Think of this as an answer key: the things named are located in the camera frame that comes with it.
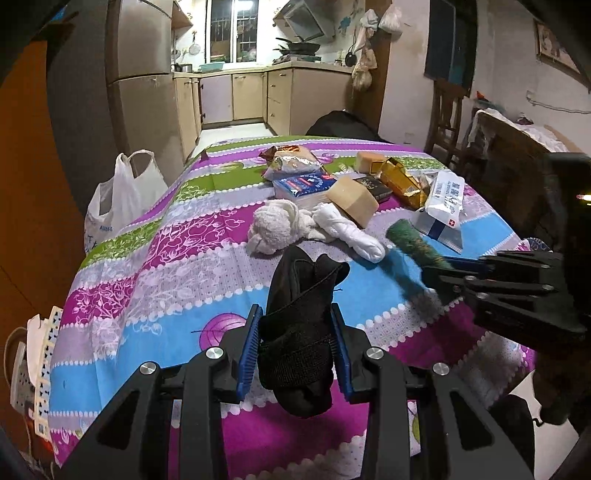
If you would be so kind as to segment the white blue tissue pack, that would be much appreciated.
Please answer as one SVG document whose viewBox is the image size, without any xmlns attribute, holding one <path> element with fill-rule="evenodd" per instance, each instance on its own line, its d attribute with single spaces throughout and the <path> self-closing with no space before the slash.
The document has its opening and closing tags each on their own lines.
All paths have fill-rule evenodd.
<svg viewBox="0 0 591 480">
<path fill-rule="evenodd" d="M 431 184 L 425 205 L 414 215 L 412 224 L 422 234 L 456 253 L 463 251 L 460 214 L 463 210 L 465 180 L 450 170 L 442 170 Z"/>
</svg>

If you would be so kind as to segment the green scouring pad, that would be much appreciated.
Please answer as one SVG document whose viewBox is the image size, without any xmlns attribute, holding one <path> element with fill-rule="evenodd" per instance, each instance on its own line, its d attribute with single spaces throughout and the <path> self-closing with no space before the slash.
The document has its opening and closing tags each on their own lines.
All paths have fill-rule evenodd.
<svg viewBox="0 0 591 480">
<path fill-rule="evenodd" d="M 386 231 L 386 238 L 408 255 L 421 269 L 433 267 L 452 270 L 452 265 L 428 244 L 406 219 L 398 220 Z"/>
</svg>

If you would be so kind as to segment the black cloth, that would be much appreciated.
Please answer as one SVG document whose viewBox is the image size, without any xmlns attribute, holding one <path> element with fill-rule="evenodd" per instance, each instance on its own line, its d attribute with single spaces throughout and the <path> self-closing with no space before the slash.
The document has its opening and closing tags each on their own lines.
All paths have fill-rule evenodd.
<svg viewBox="0 0 591 480">
<path fill-rule="evenodd" d="M 311 259 L 295 245 L 284 251 L 273 273 L 259 321 L 259 381 L 296 417 L 311 418 L 332 407 L 332 297 L 348 275 L 348 263 L 325 254 Z"/>
</svg>

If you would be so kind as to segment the blue tissue packet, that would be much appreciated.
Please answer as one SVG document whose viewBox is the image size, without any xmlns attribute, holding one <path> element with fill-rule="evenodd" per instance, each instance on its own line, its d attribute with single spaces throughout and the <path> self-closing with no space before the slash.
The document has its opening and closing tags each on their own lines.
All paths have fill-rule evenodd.
<svg viewBox="0 0 591 480">
<path fill-rule="evenodd" d="M 315 205 L 325 199 L 325 192 L 335 184 L 335 177 L 326 173 L 307 173 L 273 180 L 274 197 L 297 205 Z"/>
</svg>

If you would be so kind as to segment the white terry towel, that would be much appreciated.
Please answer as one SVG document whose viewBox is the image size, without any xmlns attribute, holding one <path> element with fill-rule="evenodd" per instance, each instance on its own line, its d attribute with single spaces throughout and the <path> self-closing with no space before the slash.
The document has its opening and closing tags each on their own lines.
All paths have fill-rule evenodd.
<svg viewBox="0 0 591 480">
<path fill-rule="evenodd" d="M 301 239 L 326 238 L 310 211 L 298 208 L 290 200 L 270 200 L 253 213 L 246 251 L 273 255 Z"/>
</svg>

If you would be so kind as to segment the kitchen window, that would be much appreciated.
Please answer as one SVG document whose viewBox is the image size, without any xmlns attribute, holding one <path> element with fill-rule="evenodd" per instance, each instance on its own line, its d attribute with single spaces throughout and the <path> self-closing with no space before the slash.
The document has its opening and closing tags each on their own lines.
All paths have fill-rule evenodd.
<svg viewBox="0 0 591 480">
<path fill-rule="evenodd" d="M 255 63 L 258 25 L 259 1 L 208 1 L 206 62 Z"/>
</svg>

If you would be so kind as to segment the dark wooden table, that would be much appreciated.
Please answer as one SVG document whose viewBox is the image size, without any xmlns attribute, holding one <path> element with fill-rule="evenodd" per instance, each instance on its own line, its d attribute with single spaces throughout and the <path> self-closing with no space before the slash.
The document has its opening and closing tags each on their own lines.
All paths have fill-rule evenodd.
<svg viewBox="0 0 591 480">
<path fill-rule="evenodd" d="M 558 248 L 564 241 L 567 207 L 562 195 L 590 185 L 590 157 L 575 149 L 554 152 L 525 125 L 500 112 L 478 110 L 468 133 L 461 175 L 522 238 L 538 237 Z"/>
</svg>

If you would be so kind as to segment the colourful striped tablecloth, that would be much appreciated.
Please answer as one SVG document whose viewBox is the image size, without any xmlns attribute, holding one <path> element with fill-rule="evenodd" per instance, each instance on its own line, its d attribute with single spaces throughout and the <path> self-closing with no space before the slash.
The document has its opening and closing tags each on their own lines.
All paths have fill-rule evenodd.
<svg viewBox="0 0 591 480">
<path fill-rule="evenodd" d="M 93 248 L 67 296 L 53 352 L 48 423 L 64 463 L 91 422 L 146 361 L 182 364 L 266 303 L 276 257 L 246 249 L 254 212 L 273 197 L 263 151 L 281 137 L 221 143 L 188 165 L 166 194 L 115 238 Z M 417 265 L 397 254 L 365 262 L 338 242 L 304 242 L 311 257 L 349 263 L 335 292 L 346 323 L 401 361 L 444 362 L 485 405 L 535 362 L 532 350 L 474 324 L 461 301 L 442 303 Z M 332 395 L 308 420 L 253 383 L 221 409 L 233 479 L 352 479 L 362 466 L 368 410 Z"/>
</svg>

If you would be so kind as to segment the gold foil wrapper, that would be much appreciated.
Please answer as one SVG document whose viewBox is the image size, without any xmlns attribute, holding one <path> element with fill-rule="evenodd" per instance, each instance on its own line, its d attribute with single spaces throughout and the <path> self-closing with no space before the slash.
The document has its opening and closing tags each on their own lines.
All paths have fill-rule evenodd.
<svg viewBox="0 0 591 480">
<path fill-rule="evenodd" d="M 400 161 L 389 158 L 381 166 L 378 176 L 406 206 L 419 210 L 425 205 L 427 195 L 420 182 L 407 173 Z"/>
</svg>

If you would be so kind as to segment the yellow sponge block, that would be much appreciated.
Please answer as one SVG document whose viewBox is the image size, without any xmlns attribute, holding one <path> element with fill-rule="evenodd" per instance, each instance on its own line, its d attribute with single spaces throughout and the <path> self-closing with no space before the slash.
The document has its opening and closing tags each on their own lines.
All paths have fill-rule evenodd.
<svg viewBox="0 0 591 480">
<path fill-rule="evenodd" d="M 382 154 L 360 151 L 356 153 L 355 170 L 360 174 L 377 175 L 387 160 Z"/>
</svg>

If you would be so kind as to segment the white twisted plastic bag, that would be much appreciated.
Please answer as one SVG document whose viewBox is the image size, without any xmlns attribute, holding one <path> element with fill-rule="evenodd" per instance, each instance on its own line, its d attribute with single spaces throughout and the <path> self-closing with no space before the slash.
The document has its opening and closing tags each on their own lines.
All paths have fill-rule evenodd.
<svg viewBox="0 0 591 480">
<path fill-rule="evenodd" d="M 333 203 L 321 203 L 311 211 L 311 217 L 332 238 L 341 240 L 363 260 L 380 263 L 386 257 L 386 247 L 375 237 L 356 226 Z"/>
</svg>

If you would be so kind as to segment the bread snack bag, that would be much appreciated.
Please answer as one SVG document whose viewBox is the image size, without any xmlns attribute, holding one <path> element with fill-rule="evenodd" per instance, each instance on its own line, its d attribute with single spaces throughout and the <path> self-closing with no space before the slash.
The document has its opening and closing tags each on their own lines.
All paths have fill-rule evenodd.
<svg viewBox="0 0 591 480">
<path fill-rule="evenodd" d="M 273 181 L 291 176 L 315 173 L 322 170 L 322 163 L 304 146 L 271 146 L 259 154 L 266 161 L 263 179 Z"/>
</svg>

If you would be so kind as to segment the range hood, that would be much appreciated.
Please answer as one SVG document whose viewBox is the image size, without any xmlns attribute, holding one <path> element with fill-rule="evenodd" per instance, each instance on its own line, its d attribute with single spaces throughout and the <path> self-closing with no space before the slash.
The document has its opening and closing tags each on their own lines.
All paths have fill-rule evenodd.
<svg viewBox="0 0 591 480">
<path fill-rule="evenodd" d="M 273 24 L 286 26 L 305 42 L 329 43 L 335 38 L 332 1 L 287 1 L 273 17 Z"/>
</svg>

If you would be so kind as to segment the steel refrigerator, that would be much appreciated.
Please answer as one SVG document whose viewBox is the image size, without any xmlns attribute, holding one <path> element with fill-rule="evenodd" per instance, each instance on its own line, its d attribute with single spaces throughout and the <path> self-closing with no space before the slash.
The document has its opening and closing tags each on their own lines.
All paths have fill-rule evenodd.
<svg viewBox="0 0 591 480">
<path fill-rule="evenodd" d="M 167 184 L 184 168 L 171 71 L 172 3 L 110 1 L 105 30 L 109 110 L 118 150 L 155 154 Z"/>
</svg>

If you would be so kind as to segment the framed wall picture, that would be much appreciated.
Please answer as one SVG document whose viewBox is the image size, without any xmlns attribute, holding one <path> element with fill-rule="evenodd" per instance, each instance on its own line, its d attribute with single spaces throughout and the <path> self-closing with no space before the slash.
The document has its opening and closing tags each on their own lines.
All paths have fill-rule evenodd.
<svg viewBox="0 0 591 480">
<path fill-rule="evenodd" d="M 580 83 L 584 83 L 585 80 L 575 62 L 552 31 L 538 20 L 534 20 L 534 31 L 537 59 L 544 64 L 560 70 Z"/>
</svg>

